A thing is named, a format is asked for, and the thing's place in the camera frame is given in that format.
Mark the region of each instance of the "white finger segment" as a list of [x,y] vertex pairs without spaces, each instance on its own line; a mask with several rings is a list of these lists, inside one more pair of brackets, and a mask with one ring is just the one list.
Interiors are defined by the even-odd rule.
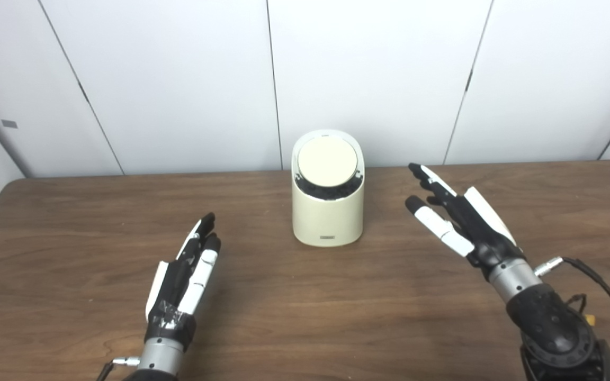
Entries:
[[494,231],[508,237],[508,239],[516,246],[516,241],[513,238],[513,235],[510,233],[508,227],[506,227],[505,223],[500,218],[498,213],[496,213],[494,208],[491,207],[491,205],[486,201],[486,198],[484,198],[484,196],[482,196],[481,193],[474,188],[474,186],[468,188],[467,192],[464,194],[464,197],[467,198],[470,205],[474,207],[474,210],[481,215],[482,219],[484,219],[484,221],[489,224]]
[[167,268],[169,268],[169,264],[166,262],[160,262],[159,266],[157,266],[155,279],[152,280],[152,287],[150,288],[150,296],[147,297],[147,303],[145,304],[145,321],[147,321],[147,315],[152,311],[152,307],[155,306],[155,301],[157,301],[159,290],[162,288]]
[[414,216],[446,246],[458,253],[458,255],[464,257],[474,250],[472,242],[458,234],[453,228],[453,224],[436,214],[432,208],[428,206],[421,207],[416,211]]
[[177,307],[180,312],[194,314],[196,306],[204,294],[206,283],[209,281],[209,277],[211,277],[211,271],[213,271],[213,265],[216,264],[217,258],[218,253],[213,250],[206,249],[201,253],[199,262],[196,264],[196,269],[190,277],[187,291],[185,291],[185,295]]

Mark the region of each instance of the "silver cylinder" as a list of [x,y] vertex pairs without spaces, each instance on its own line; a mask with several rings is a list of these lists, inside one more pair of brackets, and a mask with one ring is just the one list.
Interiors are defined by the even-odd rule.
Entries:
[[507,303],[524,289],[541,284],[542,280],[535,275],[533,269],[525,260],[515,258],[504,260],[496,266],[489,275],[489,283]]
[[182,363],[182,344],[167,338],[151,338],[145,342],[138,369],[154,369],[177,375]]

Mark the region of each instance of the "black fingertip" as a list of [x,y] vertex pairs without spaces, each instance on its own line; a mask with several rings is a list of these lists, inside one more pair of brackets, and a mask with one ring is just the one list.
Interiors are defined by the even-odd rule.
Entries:
[[411,172],[421,171],[420,164],[416,164],[415,162],[409,162],[409,169],[411,169]]
[[199,233],[200,237],[206,237],[211,231],[213,231],[213,228],[216,227],[215,221],[216,215],[213,214],[213,212],[204,215],[196,232]]
[[411,214],[416,214],[421,207],[427,206],[427,204],[416,195],[409,196],[409,198],[406,199],[406,202],[404,202],[404,205],[406,205],[406,209],[408,209]]
[[432,187],[430,186],[430,182],[427,180],[421,180],[420,181],[420,187],[423,188],[426,191],[432,191]]
[[439,200],[439,198],[436,198],[436,197],[434,197],[434,196],[428,196],[428,197],[426,198],[426,201],[427,201],[427,202],[428,202],[428,204],[430,204],[430,205],[436,205],[436,206],[441,206],[441,205],[442,205],[442,203],[441,203],[441,201]]
[[206,243],[204,244],[204,249],[220,253],[220,238],[215,234],[208,236],[208,238],[206,238]]
[[429,176],[427,176],[425,172],[423,172],[423,169],[421,168],[420,164],[412,162],[411,164],[409,164],[409,169],[411,169],[411,172],[414,172],[414,176],[416,176],[418,180],[428,180]]

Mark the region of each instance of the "white container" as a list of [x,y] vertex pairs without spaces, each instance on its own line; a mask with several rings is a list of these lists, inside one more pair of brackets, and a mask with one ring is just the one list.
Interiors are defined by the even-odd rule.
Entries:
[[353,243],[363,230],[364,157],[348,133],[318,130],[291,156],[293,234],[311,246]]

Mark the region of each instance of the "robotic hand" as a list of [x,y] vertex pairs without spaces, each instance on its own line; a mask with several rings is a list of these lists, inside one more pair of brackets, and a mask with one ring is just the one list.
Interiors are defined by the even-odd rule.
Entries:
[[142,355],[113,359],[97,381],[104,381],[115,365],[138,367],[125,381],[177,381],[196,328],[194,310],[220,251],[220,239],[211,233],[215,219],[213,213],[204,216],[185,239],[176,260],[159,263],[145,307]]
[[446,246],[481,269],[506,303],[508,315],[522,333],[521,357],[527,379],[610,381],[610,349],[605,340],[597,340],[583,315],[540,280],[564,260],[579,261],[557,257],[534,271],[477,189],[471,187],[458,195],[427,167],[409,164],[409,169],[423,188],[434,193],[427,201],[443,206],[456,225],[415,195],[407,198],[406,207]]

